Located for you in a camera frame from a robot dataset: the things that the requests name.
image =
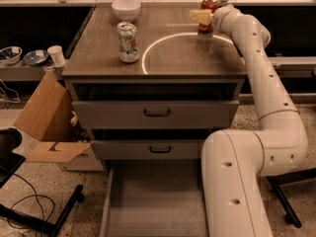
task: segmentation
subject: floor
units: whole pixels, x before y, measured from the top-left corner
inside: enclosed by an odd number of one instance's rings
[[[307,169],[316,166],[316,140],[313,135],[316,128],[316,105],[297,105],[297,108],[301,113],[309,136],[309,153],[300,166],[300,169]],[[9,110],[0,110],[0,128],[11,126],[20,111],[21,109],[15,109],[14,105]],[[253,105],[241,105],[238,108],[232,128],[258,128]],[[27,155],[38,142],[24,133],[22,135],[24,138],[23,144],[15,152]],[[81,203],[76,203],[59,236],[99,236],[108,182],[105,173],[61,171],[55,164],[24,163],[17,171],[17,174],[28,180],[39,195],[45,195],[54,200],[55,210],[49,222],[55,222],[57,215],[71,196],[76,185],[82,184],[85,200]],[[316,182],[311,180],[282,186],[285,195],[302,222],[302,227],[297,229],[284,221],[284,211],[275,195],[270,192],[270,186],[266,179],[261,178],[259,181],[274,235],[290,237],[314,236],[316,231]],[[19,199],[33,193],[29,185],[14,176],[0,190],[0,202],[10,207]],[[45,217],[48,217],[52,209],[51,203],[44,198],[39,200],[42,203]],[[34,198],[20,202],[15,206],[15,209],[41,217],[40,208]],[[24,233],[25,236],[44,236],[28,229],[12,228],[5,219],[0,218],[0,237],[18,236],[17,231]]]

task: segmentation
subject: red object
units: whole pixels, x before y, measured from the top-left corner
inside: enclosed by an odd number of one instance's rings
[[[203,0],[201,2],[200,8],[203,9],[209,9],[211,10],[212,13],[214,13],[218,9],[218,1],[217,0]],[[212,24],[209,25],[204,25],[204,24],[199,24],[198,28],[206,33],[211,33],[213,32],[213,26]]]

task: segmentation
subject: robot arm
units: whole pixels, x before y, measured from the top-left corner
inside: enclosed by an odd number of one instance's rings
[[[265,53],[268,30],[231,5],[218,9],[212,23],[232,38],[245,59],[260,130],[221,130],[204,143],[201,169],[209,235],[273,236],[257,178],[298,166],[307,153],[305,128]]]

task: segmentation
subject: drawer handle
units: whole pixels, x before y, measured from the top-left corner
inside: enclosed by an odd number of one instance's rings
[[[171,146],[164,147],[164,148],[158,148],[158,147],[154,148],[153,146],[150,146],[149,150],[151,153],[154,153],[154,154],[166,154],[166,153],[171,152]]]
[[[148,111],[147,109],[144,109],[144,115],[147,117],[167,117],[170,115],[170,109],[166,111]]]

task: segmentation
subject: paper cup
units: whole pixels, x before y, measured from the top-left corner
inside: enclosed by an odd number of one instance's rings
[[[60,45],[51,46],[47,52],[49,53],[56,67],[62,67],[65,64],[65,58]]]

